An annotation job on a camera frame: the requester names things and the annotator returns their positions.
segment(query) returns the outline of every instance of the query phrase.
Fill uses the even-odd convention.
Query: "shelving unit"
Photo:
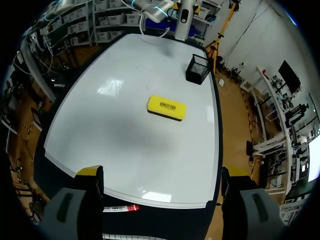
[[[57,16],[55,19],[50,21],[44,30],[42,30],[42,35],[46,38],[47,42],[51,43],[51,48],[61,43],[62,41],[66,42],[70,38],[81,37],[83,32],[86,32],[86,41],[82,41],[73,46],[82,46],[82,45],[92,45],[91,36],[93,33],[93,20],[92,20],[92,0],[75,0],[75,6],[61,15]],[[81,25],[85,27],[85,29],[78,31],[71,31],[70,28],[75,25]],[[49,31],[50,28],[57,24],[58,27]]]
[[[197,21],[200,21],[200,22],[203,22],[203,23],[207,24],[210,27],[213,26],[213,24],[214,24],[214,22],[209,22],[209,21],[204,20],[204,19],[202,19],[200,17],[197,17],[197,16],[194,16],[193,19],[197,20]]]
[[[101,1],[94,0],[92,5],[92,18],[93,18],[93,34],[94,34],[94,41],[95,44],[98,45],[100,43],[108,43],[110,42],[113,37],[117,35],[117,32],[120,34],[122,30],[125,28],[137,28],[139,27],[139,24],[132,24],[127,23],[127,16],[126,14],[131,14],[134,12],[131,8],[125,6],[121,0],[109,0],[110,2],[107,2],[106,4],[103,3],[103,6]],[[120,24],[109,24],[109,17],[112,16],[119,16],[119,15],[125,15],[124,16],[124,22],[121,21]],[[103,24],[101,21],[107,21],[108,24]],[[99,35],[103,35],[104,37],[108,39],[100,39]]]
[[[217,1],[224,1],[224,0],[203,0],[203,3],[209,4],[210,6],[215,7],[217,10],[221,8],[221,5],[216,3]],[[51,48],[56,46],[57,44],[60,44],[62,41],[69,42],[71,40],[72,46],[82,46],[82,45],[92,45],[92,43],[95,43],[96,45],[99,43],[108,43],[112,40],[111,39],[101,39],[101,35],[99,33],[106,33],[110,32],[113,33],[113,37],[116,36],[117,32],[120,33],[122,31],[125,31],[128,28],[138,28],[139,23],[136,24],[133,23],[127,23],[126,19],[125,21],[121,21],[121,24],[104,24],[100,25],[100,18],[107,18],[111,16],[116,15],[127,15],[127,14],[139,14],[139,12],[135,12],[131,8],[123,5],[121,0],[107,0],[107,1],[101,1],[101,0],[75,0],[75,6],[72,9],[69,9],[68,11],[65,11],[61,15],[55,17],[52,19],[49,23],[49,27],[42,29],[42,35],[45,36],[46,41],[51,43]],[[207,27],[212,27],[214,22],[209,22],[205,19],[202,19],[198,16],[193,17],[194,24],[205,24]],[[81,30],[78,29],[76,31],[71,30],[77,29],[77,27],[74,27],[75,25],[79,23],[87,23],[88,28]],[[142,29],[146,29],[145,19],[143,19],[143,25]],[[79,36],[80,42],[75,41],[74,38],[77,38]],[[196,40],[200,44],[204,43],[204,40],[193,36],[192,39]],[[69,47],[68,44],[64,43],[64,46],[66,48]]]

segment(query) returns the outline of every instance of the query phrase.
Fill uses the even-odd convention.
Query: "white wall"
[[[234,14],[224,38],[220,41],[219,55],[224,57],[226,66],[230,69],[241,69],[240,64],[243,62],[244,67],[240,75],[251,83],[258,77],[256,66],[266,69],[266,74],[270,77],[277,75],[281,78],[278,69],[286,60],[301,81],[301,92],[293,99],[293,104],[296,106],[305,103],[310,93],[320,112],[319,73],[298,28],[276,4],[272,3],[270,6],[263,1],[259,5],[260,0],[241,1],[239,12]],[[206,44],[217,38],[229,14],[228,7],[229,1],[225,0],[214,26],[207,31]],[[228,56],[228,52],[245,31],[256,11],[258,18],[250,25],[233,53]],[[262,84],[258,86],[260,91],[263,88],[265,87]]]

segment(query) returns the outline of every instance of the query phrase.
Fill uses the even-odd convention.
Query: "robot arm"
[[[123,0],[129,6],[145,13],[155,23],[160,23],[168,17],[169,9],[178,9],[178,19],[176,21],[176,29],[174,38],[180,41],[185,41],[188,38],[194,11],[196,9],[196,0],[181,0],[180,2],[173,2],[171,0],[164,0],[157,6],[154,6],[146,0]]]

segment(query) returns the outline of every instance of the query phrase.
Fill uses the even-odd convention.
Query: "yellow eraser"
[[[147,107],[149,113],[177,121],[184,119],[186,109],[187,106],[181,102],[169,100],[156,95],[152,95],[150,97]]]

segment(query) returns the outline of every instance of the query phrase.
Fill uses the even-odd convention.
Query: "black monitor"
[[[292,68],[289,66],[287,61],[283,61],[281,67],[279,68],[279,73],[288,86],[290,92],[293,94],[300,87],[301,82]]]

